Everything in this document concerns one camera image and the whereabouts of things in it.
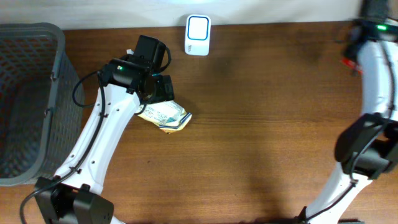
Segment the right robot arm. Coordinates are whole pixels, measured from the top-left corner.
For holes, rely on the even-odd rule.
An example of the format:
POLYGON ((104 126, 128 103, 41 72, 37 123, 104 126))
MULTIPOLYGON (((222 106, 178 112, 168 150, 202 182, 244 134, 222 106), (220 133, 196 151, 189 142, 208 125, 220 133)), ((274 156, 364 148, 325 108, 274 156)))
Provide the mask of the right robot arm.
POLYGON ((339 135, 334 171, 294 223, 340 223, 356 196, 397 166, 397 20, 388 0, 362 1, 343 55, 361 75, 361 115, 339 135))

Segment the red snack bag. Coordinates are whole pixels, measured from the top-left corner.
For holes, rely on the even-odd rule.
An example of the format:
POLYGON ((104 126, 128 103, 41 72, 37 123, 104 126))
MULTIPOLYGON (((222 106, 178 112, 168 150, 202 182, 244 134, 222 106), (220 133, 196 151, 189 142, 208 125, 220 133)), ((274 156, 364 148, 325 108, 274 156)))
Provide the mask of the red snack bag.
POLYGON ((354 75, 362 75, 363 74, 361 66, 359 64, 357 64, 356 62, 354 62, 348 58, 343 58, 343 59, 341 59, 341 63, 343 65, 347 66, 348 68, 350 68, 354 75))

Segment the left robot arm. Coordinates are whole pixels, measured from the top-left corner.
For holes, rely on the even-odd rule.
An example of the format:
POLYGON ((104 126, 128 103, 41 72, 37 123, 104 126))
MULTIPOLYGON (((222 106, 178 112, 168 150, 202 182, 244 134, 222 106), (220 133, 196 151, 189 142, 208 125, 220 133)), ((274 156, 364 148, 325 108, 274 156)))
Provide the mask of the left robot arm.
POLYGON ((98 96, 74 148, 51 179, 39 178, 34 198, 45 223, 119 223, 114 204, 101 196, 109 163, 124 129, 147 105, 172 101, 170 57, 160 40, 140 35, 133 53, 94 72, 98 96))

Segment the cream and blue snack bag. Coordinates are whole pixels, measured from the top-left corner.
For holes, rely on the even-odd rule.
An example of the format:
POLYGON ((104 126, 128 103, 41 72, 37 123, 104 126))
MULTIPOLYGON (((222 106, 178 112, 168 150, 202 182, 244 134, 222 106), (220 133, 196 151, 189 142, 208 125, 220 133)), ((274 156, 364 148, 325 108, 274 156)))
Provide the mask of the cream and blue snack bag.
POLYGON ((191 120, 192 114, 174 101, 141 105, 136 115, 170 134, 181 131, 191 120))

